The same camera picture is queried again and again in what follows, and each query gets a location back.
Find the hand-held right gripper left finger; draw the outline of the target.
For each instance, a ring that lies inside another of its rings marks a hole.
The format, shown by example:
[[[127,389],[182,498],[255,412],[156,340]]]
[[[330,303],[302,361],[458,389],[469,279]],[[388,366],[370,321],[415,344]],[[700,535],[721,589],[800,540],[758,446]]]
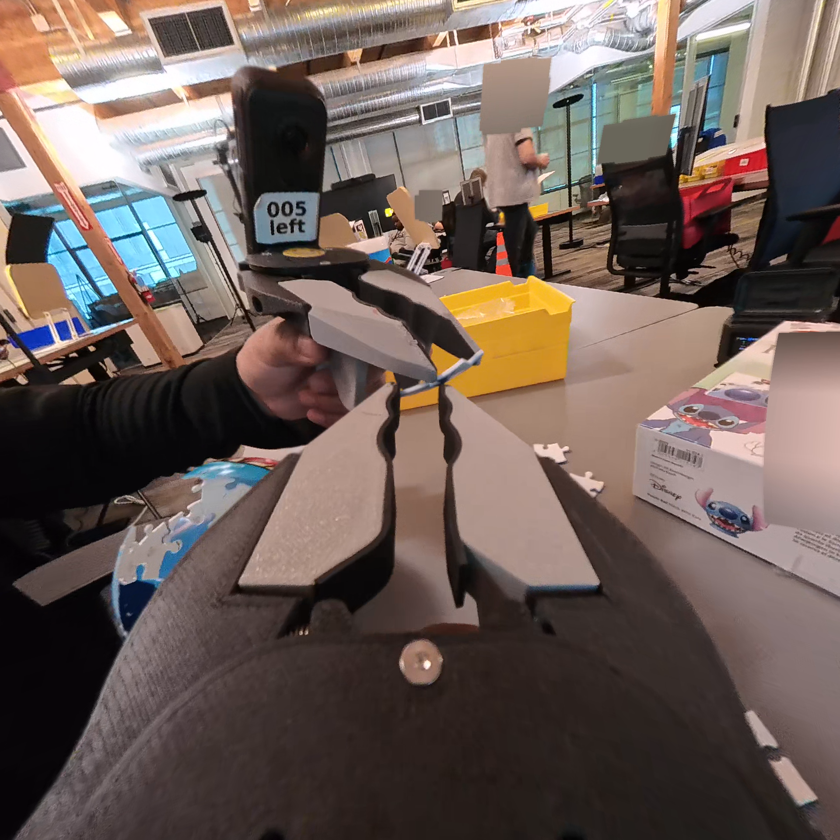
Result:
[[[395,563],[399,419],[398,387],[386,383],[302,450],[240,590],[357,611],[384,589]]]

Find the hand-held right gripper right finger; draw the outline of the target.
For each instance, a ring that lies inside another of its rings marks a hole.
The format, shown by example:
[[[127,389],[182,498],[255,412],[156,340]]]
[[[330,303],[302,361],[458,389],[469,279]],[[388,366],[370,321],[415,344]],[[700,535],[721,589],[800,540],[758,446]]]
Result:
[[[478,622],[532,613],[543,599],[589,599],[602,583],[541,459],[453,387],[438,398],[446,478],[444,538],[457,607]]]

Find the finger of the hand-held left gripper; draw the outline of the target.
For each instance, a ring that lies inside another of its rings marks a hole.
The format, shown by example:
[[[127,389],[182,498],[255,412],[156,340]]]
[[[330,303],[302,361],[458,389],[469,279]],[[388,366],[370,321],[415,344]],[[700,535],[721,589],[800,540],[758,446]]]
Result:
[[[356,280],[356,297],[404,322],[414,338],[426,346],[435,345],[464,360],[480,352],[479,345],[430,284],[406,269],[370,265]]]
[[[437,379],[429,355],[404,323],[350,290],[310,279],[283,280],[278,288],[308,305],[309,332],[321,346],[415,381]]]

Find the white puzzle pieces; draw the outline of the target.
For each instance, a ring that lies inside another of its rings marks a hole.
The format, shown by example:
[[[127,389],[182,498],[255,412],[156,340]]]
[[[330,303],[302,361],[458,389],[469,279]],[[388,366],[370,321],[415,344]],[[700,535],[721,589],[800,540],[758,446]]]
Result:
[[[533,447],[535,454],[543,465],[553,464],[555,466],[565,465],[568,447],[561,447],[557,444],[536,444]],[[753,739],[759,745],[762,756],[767,760],[775,777],[783,785],[787,795],[790,796],[798,809],[805,808],[814,810],[819,802],[818,796],[813,788],[805,781],[802,774],[793,764],[791,757],[782,749],[778,739],[772,734],[765,722],[760,718],[755,709],[745,710],[743,718],[751,731]]]

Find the plain blue puzzle piece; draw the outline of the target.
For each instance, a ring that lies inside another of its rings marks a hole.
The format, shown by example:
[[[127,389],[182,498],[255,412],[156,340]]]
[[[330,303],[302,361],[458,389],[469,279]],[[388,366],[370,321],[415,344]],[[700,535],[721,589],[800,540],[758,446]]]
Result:
[[[466,373],[471,368],[478,366],[483,358],[483,350],[478,350],[468,359],[459,359],[446,371],[439,373],[433,381],[420,381],[418,384],[401,388],[401,397],[414,396],[431,391],[441,385],[445,385],[454,378]]]

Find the blue puzzle ball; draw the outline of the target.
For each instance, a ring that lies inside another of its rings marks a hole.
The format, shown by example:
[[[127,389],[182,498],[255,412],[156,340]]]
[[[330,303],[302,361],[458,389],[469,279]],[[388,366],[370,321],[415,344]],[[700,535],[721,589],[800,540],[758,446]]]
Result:
[[[211,460],[167,480],[164,488],[178,492],[174,512],[132,524],[117,553],[110,592],[121,635],[204,533],[277,466],[272,458]]]

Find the printed cardboard puzzle box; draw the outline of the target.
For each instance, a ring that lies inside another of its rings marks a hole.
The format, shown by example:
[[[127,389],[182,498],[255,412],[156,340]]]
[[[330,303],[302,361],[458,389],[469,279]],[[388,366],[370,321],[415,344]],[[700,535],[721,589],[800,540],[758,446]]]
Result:
[[[782,322],[761,337],[732,335],[730,358],[637,427],[633,493],[816,587],[839,595],[839,538],[769,524],[764,431],[776,340],[838,334],[829,322]]]

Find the person's left hand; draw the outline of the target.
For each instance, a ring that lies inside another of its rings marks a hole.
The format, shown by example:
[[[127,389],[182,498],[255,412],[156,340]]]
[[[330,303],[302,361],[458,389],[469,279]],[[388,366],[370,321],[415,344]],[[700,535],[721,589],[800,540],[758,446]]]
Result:
[[[348,409],[329,368],[330,351],[283,318],[259,328],[236,356],[240,380],[273,417],[321,427]]]

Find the clear plastic bag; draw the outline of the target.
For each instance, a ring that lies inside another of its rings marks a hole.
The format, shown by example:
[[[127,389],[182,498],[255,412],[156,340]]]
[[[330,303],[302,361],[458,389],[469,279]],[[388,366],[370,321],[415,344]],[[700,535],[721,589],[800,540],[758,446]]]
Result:
[[[516,301],[512,297],[494,297],[453,310],[458,322],[466,329],[484,322],[512,317],[516,312]]]

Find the yellow plastic bin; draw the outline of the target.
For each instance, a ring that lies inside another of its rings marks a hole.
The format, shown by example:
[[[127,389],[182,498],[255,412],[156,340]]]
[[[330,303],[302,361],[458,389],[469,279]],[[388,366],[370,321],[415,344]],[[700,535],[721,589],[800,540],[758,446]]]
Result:
[[[509,318],[466,329],[483,350],[481,363],[449,382],[464,396],[505,392],[562,380],[567,371],[574,300],[558,287],[531,276],[442,297],[448,310],[496,297],[514,298]]]

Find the black light stand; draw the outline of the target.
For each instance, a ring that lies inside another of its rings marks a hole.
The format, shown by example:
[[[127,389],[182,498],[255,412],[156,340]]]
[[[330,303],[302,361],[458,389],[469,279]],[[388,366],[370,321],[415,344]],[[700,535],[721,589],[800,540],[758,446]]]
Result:
[[[218,296],[226,300],[231,307],[230,321],[241,319],[248,329],[254,333],[257,329],[255,321],[249,312],[241,291],[238,289],[228,264],[223,257],[222,250],[217,244],[212,226],[207,222],[202,210],[202,204],[207,192],[204,189],[187,190],[176,192],[172,201],[184,208],[184,214],[191,218],[190,229],[196,243],[202,247],[204,262],[211,271],[216,286],[223,288],[224,292],[218,291]]]

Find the air vent grille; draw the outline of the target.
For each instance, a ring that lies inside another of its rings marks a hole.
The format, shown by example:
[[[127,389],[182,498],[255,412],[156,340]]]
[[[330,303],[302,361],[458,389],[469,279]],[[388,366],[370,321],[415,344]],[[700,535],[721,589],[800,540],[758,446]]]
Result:
[[[225,2],[196,2],[140,14],[162,65],[241,53],[233,17]]]

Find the black office chair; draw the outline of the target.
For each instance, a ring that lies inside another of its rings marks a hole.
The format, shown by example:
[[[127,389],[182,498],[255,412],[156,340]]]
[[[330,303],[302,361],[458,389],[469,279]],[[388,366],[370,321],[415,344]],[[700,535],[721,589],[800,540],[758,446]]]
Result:
[[[603,163],[602,173],[612,219],[607,271],[623,278],[622,291],[656,286],[669,298],[684,220],[673,151]]]

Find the black electronic device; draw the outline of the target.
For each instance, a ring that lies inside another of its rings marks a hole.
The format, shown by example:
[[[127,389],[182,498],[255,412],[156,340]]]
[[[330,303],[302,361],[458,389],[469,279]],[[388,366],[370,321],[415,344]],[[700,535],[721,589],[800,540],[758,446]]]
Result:
[[[783,322],[834,320],[839,272],[831,267],[768,269],[740,278],[724,322],[716,365],[730,360]]]

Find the wooden post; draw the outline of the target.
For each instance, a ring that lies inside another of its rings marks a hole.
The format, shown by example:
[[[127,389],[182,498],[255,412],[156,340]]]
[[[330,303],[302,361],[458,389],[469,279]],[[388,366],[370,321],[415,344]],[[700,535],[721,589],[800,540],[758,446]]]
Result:
[[[137,291],[128,267],[98,221],[79,185],[59,160],[53,144],[22,99],[16,81],[5,66],[1,66],[1,110],[10,128],[16,133],[51,191],[105,270],[123,304],[164,367],[174,369],[184,365],[181,353],[164,330],[151,305]]]

